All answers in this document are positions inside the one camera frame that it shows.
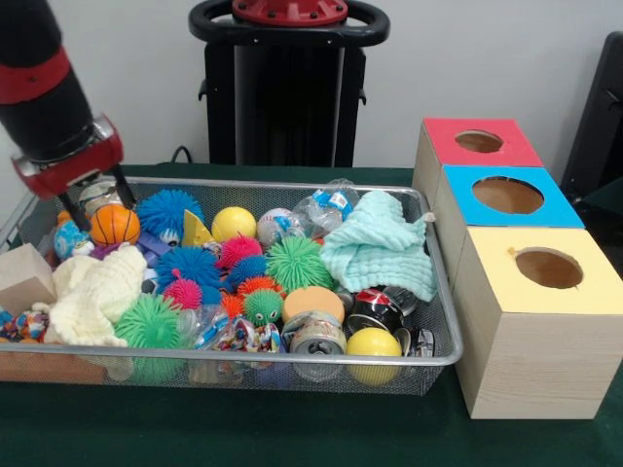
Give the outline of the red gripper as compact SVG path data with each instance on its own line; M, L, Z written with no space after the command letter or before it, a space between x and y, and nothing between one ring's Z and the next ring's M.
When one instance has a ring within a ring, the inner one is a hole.
M86 146L57 162L38 163L26 154L12 157L18 178L28 190L41 199L64 195L64 208L81 232L89 233L92 222L84 207L75 202L67 191L93 177L111 172L117 194L125 208L133 210L135 197L121 168L124 148L120 135L106 115L92 124L92 138Z

